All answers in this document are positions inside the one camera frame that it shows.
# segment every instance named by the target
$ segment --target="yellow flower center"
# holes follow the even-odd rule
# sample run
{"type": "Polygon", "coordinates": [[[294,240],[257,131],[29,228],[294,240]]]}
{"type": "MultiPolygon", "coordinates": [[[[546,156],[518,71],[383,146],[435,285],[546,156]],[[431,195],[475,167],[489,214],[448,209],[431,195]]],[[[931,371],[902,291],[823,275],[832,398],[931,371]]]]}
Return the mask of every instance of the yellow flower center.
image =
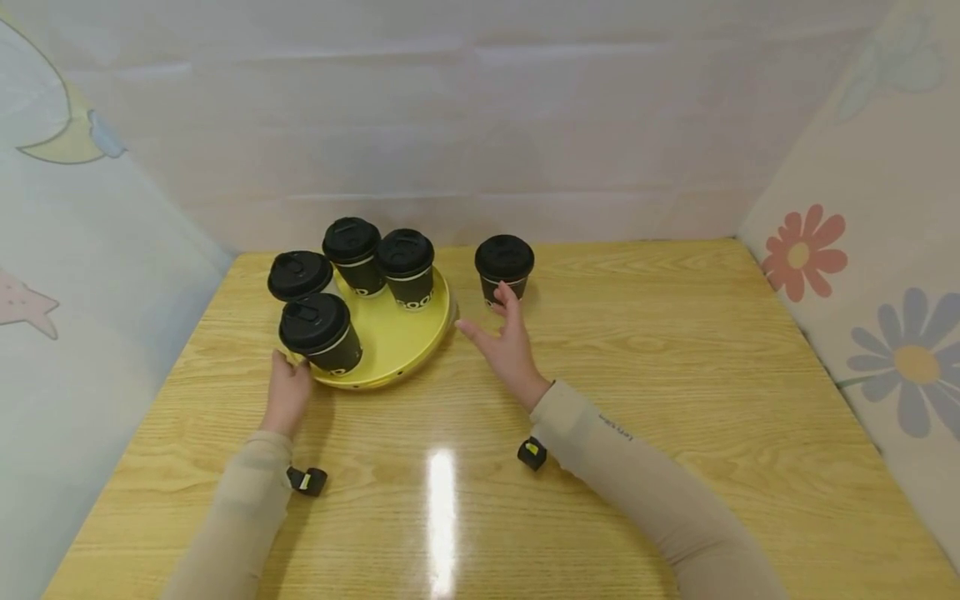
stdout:
{"type": "Polygon", "coordinates": [[[797,242],[786,254],[786,262],[793,269],[801,269],[810,259],[810,247],[806,242],[797,242]]]}
{"type": "Polygon", "coordinates": [[[904,378],[919,383],[940,379],[940,363],[933,352],[919,346],[904,346],[894,352],[894,365],[904,378]]]}

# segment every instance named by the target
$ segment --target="coffee cup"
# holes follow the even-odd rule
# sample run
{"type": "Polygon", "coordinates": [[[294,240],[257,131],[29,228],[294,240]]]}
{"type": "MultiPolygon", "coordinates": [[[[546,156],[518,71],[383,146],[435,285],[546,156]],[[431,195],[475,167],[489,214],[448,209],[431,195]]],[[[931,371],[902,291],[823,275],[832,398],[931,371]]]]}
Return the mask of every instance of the coffee cup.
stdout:
{"type": "Polygon", "coordinates": [[[379,243],[379,229],[359,217],[337,219],[326,229],[324,254],[357,296],[373,298],[386,287],[373,263],[379,243]]]}
{"type": "Polygon", "coordinates": [[[332,294],[312,294],[284,306],[279,336],[284,346],[331,375],[347,374],[363,358],[347,303],[332,294]]]}
{"type": "Polygon", "coordinates": [[[282,302],[300,300],[320,292],[340,296],[340,289],[333,279],[333,265],[326,256],[307,250],[278,254],[270,267],[267,289],[282,302]]]}
{"type": "Polygon", "coordinates": [[[415,229],[395,229],[376,249],[376,266],[396,303],[411,312],[433,299],[433,244],[415,229]]]}
{"type": "Polygon", "coordinates": [[[484,302],[493,307],[502,303],[493,295],[500,281],[509,285],[517,298],[523,298],[527,279],[534,270],[534,251],[515,235],[495,235],[477,247],[473,264],[480,274],[484,302]]]}

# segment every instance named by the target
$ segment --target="beige sleeve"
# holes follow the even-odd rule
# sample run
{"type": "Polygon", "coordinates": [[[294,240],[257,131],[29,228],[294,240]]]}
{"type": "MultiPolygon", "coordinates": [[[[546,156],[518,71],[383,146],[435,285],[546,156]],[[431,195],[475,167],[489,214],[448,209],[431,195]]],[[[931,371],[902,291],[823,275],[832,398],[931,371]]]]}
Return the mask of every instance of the beige sleeve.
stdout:
{"type": "Polygon", "coordinates": [[[657,546],[684,600],[779,600],[759,545],[691,473],[557,381],[530,419],[533,436],[657,546]]]}
{"type": "Polygon", "coordinates": [[[162,600],[247,600],[287,515],[293,444],[254,433],[224,471],[213,505],[180,560],[162,600]]]}

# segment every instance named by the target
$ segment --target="black plastic lid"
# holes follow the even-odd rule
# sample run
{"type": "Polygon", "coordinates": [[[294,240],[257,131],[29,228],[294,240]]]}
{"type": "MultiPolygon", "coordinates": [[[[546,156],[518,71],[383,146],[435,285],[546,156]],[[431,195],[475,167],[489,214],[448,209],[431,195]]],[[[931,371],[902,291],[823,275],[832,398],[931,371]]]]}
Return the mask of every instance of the black plastic lid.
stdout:
{"type": "Polygon", "coordinates": [[[360,217],[337,219],[326,228],[324,254],[334,262],[361,260],[376,249],[380,230],[360,217]]]}
{"type": "Polygon", "coordinates": [[[350,311],[341,298],[311,294],[283,307],[280,341],[294,352],[319,352],[339,341],[349,324],[350,311]]]}
{"type": "Polygon", "coordinates": [[[394,229],[376,248],[376,264],[386,276],[414,276],[433,264],[433,244],[416,229],[394,229]]]}
{"type": "Polygon", "coordinates": [[[333,278],[326,256],[308,250],[278,254],[267,278],[267,289],[277,300],[289,302],[321,291],[333,278]]]}
{"type": "Polygon", "coordinates": [[[516,281],[534,270],[534,250],[515,235],[495,235],[477,248],[473,264],[489,279],[516,281]]]}

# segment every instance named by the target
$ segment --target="wooden table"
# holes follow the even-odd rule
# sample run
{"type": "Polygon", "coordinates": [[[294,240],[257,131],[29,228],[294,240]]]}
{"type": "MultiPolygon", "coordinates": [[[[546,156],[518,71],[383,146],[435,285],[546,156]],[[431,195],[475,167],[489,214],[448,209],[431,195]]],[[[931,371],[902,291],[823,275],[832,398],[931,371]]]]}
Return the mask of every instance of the wooden table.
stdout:
{"type": "MultiPolygon", "coordinates": [[[[261,417],[280,305],[240,256],[46,598],[155,598],[261,417]]],[[[936,543],[754,260],[733,240],[537,248],[524,300],[540,367],[704,478],[796,599],[960,597],[936,543]]],[[[438,252],[489,326],[472,249],[438,252]]],[[[408,381],[319,394],[262,598],[670,598],[631,524],[550,462],[459,334],[408,381]]]]}

